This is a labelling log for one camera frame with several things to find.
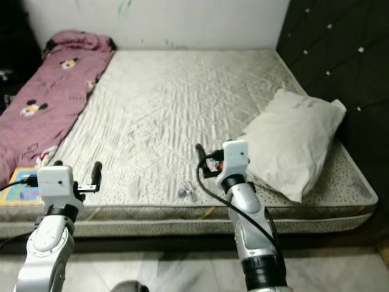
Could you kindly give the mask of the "silver foil wrapper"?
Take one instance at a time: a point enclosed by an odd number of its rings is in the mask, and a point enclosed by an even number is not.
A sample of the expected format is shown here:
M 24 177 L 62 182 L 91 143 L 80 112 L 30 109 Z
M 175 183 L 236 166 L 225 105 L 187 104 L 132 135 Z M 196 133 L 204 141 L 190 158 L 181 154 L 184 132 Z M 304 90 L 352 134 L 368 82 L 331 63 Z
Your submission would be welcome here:
M 191 202 L 197 202 L 198 200 L 198 193 L 195 189 L 192 189 L 192 187 L 183 187 L 182 189 L 179 189 L 177 196 L 178 198 L 186 198 L 186 200 L 190 200 Z

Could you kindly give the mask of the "colourful picture book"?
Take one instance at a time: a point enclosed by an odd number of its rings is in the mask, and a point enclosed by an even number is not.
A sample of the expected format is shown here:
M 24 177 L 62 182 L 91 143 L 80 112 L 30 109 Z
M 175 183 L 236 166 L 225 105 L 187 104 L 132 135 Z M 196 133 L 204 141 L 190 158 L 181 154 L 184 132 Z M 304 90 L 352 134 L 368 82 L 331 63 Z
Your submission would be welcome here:
M 19 183 L 23 179 L 37 174 L 36 167 L 19 167 L 12 173 L 9 184 Z M 14 184 L 0 192 L 2 207 L 38 206 L 41 204 L 41 195 L 37 186 L 28 184 Z

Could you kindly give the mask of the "white pillow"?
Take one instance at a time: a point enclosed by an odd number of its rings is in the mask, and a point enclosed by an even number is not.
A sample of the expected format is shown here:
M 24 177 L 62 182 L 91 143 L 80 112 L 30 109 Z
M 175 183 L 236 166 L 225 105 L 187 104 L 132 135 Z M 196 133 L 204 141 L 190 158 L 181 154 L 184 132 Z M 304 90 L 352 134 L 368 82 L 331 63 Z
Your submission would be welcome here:
M 279 89 L 239 136 L 248 144 L 248 173 L 292 202 L 302 202 L 322 174 L 345 114 L 339 100 Z

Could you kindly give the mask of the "grey quilted mattress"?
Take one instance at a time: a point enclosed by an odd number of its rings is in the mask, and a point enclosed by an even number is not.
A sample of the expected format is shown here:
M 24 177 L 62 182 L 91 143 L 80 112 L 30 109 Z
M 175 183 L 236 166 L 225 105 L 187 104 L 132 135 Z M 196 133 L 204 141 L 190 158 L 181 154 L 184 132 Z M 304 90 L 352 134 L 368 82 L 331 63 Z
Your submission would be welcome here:
M 103 164 L 76 236 L 231 234 L 228 209 L 197 184 L 195 145 L 238 138 L 279 89 L 305 94 L 274 50 L 117 51 L 50 161 L 82 184 Z

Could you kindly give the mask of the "purple cartoon mouse blanket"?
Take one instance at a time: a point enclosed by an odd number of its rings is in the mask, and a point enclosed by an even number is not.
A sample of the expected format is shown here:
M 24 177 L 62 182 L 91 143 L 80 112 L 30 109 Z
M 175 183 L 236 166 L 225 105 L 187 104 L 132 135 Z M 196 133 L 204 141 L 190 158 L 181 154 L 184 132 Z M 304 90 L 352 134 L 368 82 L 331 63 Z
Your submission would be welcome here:
M 117 46 L 106 35 L 61 30 L 44 45 L 41 67 L 0 115 L 0 180 L 48 164 L 86 108 Z

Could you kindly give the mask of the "grey left robot leg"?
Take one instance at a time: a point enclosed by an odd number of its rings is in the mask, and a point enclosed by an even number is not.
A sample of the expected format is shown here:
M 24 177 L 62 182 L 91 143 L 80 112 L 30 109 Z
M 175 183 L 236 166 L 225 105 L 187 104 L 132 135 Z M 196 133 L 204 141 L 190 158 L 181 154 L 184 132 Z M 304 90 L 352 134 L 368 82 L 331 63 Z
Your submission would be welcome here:
M 126 280 L 117 283 L 109 292 L 150 292 L 147 286 L 136 280 Z

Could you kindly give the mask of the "black cabinet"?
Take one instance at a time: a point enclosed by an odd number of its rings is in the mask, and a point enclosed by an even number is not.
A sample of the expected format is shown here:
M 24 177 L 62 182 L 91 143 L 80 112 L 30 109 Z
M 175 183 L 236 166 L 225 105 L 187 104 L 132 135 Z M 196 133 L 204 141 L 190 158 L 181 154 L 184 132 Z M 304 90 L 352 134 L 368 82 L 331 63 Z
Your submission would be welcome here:
M 26 42 L 27 14 L 22 0 L 0 0 L 0 69 L 12 69 L 7 82 L 0 79 L 2 111 L 12 103 L 29 77 Z

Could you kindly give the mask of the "black tufted headboard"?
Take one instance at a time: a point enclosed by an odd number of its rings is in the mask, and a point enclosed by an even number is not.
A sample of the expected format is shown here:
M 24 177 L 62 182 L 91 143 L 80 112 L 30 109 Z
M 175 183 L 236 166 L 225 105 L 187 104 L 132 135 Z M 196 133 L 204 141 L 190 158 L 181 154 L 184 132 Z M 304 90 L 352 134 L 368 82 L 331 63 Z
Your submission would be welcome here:
M 344 103 L 339 140 L 389 189 L 389 0 L 290 0 L 276 50 L 309 95 Z

